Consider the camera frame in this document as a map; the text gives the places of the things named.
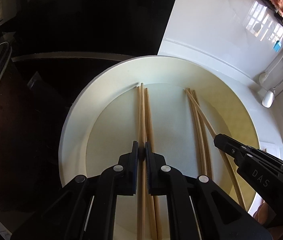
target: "chopstick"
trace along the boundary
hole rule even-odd
[[[138,175],[137,175],[137,240],[145,238],[145,198],[146,198],[146,166],[145,166],[145,105],[144,84],[138,87],[139,94],[139,135],[138,135]]]
[[[192,96],[195,99],[195,101],[197,102],[197,104],[200,105],[195,90],[192,90]],[[200,129],[201,129],[201,133],[202,133],[203,141],[204,141],[204,152],[205,152],[205,158],[206,158],[207,176],[209,178],[211,178],[212,180],[214,180],[212,160],[211,160],[211,157],[210,157],[210,151],[209,151],[209,146],[208,146],[205,124],[204,124],[203,119],[200,115],[199,115],[199,120],[200,120]]]
[[[211,136],[213,138],[215,138],[216,136],[216,132],[214,131],[212,125],[210,124],[210,122],[208,121],[207,117],[205,116],[205,114],[203,113],[202,109],[200,109],[200,106],[197,104],[197,102],[195,101],[195,99],[193,98],[193,96],[191,95],[191,93],[189,93],[189,91],[187,89],[185,89],[186,91],[186,94],[188,95],[189,99],[192,101],[193,105],[195,106],[195,108],[197,109],[198,113],[200,114],[200,116],[202,117],[205,125],[207,126],[208,128],[208,131],[209,133],[211,134]],[[236,192],[236,196],[237,196],[237,199],[238,199],[238,203],[239,205],[246,210],[246,206],[245,206],[245,202],[244,202],[244,197],[243,197],[243,194],[240,190],[240,186],[239,186],[239,183],[238,183],[238,180],[236,178],[236,175],[235,175],[235,172],[233,170],[233,167],[231,165],[231,162],[229,161],[226,153],[222,152],[221,150],[219,150],[222,158],[223,158],[223,161],[226,165],[226,168],[228,170],[228,173],[231,177],[231,180],[233,182],[233,185],[234,185],[234,189],[235,189],[235,192]]]
[[[146,135],[147,135],[147,141],[151,143],[152,152],[154,152],[154,131],[153,131],[153,124],[152,124],[152,112],[151,112],[151,104],[149,100],[149,92],[148,88],[145,89],[145,124],[146,124]],[[161,240],[163,238],[162,236],[162,225],[161,225],[161,219],[160,219],[160,206],[159,206],[159,199],[158,196],[151,196],[147,194],[149,202],[151,203],[149,205],[149,213],[150,213],[150,226],[151,226],[151,232],[153,228],[153,222],[152,222],[152,215],[153,211],[155,211],[155,230],[156,230],[156,239]]]
[[[195,121],[195,129],[194,131],[197,134],[197,139],[200,147],[200,163],[201,163],[201,172],[202,174],[207,176],[207,168],[206,168],[206,158],[205,158],[205,149],[204,149],[204,140],[203,140],[203,134],[202,130],[200,128],[200,119],[198,117],[197,110],[194,106],[194,104],[191,101],[191,106],[192,106],[192,113]]]

